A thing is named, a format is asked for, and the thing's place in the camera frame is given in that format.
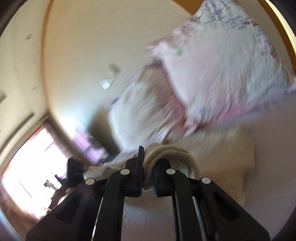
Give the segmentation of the white wall switch plate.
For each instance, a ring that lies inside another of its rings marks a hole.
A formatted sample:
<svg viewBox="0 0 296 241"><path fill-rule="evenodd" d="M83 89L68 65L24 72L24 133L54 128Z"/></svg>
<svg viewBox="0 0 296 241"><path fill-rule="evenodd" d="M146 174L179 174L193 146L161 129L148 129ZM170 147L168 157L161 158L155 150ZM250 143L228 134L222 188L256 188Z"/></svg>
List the white wall switch plate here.
<svg viewBox="0 0 296 241"><path fill-rule="evenodd" d="M112 86L114 81L118 78L121 73L121 69L115 64L111 63L108 65L105 74L100 80L100 85L104 90L107 90Z"/></svg>

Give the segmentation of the lilac bed sheet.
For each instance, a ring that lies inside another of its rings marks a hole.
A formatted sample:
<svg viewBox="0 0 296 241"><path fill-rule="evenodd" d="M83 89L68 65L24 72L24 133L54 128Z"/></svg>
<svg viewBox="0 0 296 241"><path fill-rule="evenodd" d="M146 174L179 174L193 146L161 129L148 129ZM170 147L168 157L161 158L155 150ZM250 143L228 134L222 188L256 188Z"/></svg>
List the lilac bed sheet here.
<svg viewBox="0 0 296 241"><path fill-rule="evenodd" d="M233 121L251 130L254 172L245 178L245 210L271 237L281 231L295 208L295 94ZM171 198L152 191L126 198L122 240L174 240Z"/></svg>

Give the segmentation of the bright window with frame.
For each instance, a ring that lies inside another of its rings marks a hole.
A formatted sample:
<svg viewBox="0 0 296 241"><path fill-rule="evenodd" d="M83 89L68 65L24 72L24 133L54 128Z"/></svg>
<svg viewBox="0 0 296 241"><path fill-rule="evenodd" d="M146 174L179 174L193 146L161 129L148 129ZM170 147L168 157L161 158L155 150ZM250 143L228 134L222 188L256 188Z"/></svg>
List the bright window with frame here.
<svg viewBox="0 0 296 241"><path fill-rule="evenodd" d="M54 192L68 177L68 159L73 157L84 169L90 166L90 136L79 123L67 139L48 115L27 131L3 175L4 189L22 213L34 219L46 215Z"/></svg>

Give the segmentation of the pink floral pillow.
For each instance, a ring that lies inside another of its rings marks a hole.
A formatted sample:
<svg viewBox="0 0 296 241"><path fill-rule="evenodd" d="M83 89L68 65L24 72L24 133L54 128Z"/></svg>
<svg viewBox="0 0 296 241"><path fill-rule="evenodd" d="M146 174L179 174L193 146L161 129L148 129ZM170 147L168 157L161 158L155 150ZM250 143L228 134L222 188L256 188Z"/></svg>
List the pink floral pillow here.
<svg viewBox="0 0 296 241"><path fill-rule="evenodd" d="M295 77L236 1L204 1L147 52L161 61L189 126L232 119L295 90Z"/></svg>
<svg viewBox="0 0 296 241"><path fill-rule="evenodd" d="M160 62L145 66L108 110L113 140L121 151L181 138L185 109L178 101Z"/></svg>

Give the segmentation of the cream cable knit sweater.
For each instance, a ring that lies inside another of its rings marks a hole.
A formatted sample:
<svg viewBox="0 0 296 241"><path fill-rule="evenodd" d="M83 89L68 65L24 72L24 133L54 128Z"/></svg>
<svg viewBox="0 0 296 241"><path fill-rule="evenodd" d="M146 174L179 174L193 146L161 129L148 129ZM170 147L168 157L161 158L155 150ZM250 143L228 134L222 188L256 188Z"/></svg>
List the cream cable knit sweater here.
<svg viewBox="0 0 296 241"><path fill-rule="evenodd" d="M178 140L130 140L109 163L89 167L84 178L97 181L109 178L136 157L144 147L144 190L152 189L152 169L165 158L172 168L192 179L208 177L241 206L245 204L244 177L255 166L253 136L242 127L197 131Z"/></svg>

